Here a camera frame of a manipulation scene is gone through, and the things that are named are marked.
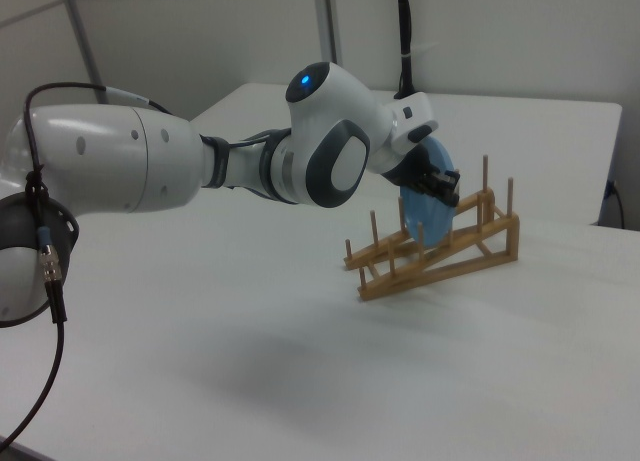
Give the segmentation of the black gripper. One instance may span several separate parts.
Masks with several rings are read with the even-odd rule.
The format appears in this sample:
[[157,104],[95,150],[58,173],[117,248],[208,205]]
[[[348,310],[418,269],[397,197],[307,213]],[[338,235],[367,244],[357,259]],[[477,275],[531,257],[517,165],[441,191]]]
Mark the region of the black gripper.
[[383,177],[396,186],[422,191],[446,206],[458,206],[460,174],[450,170],[439,172],[431,164],[428,150],[423,144],[417,144],[396,167],[385,172]]

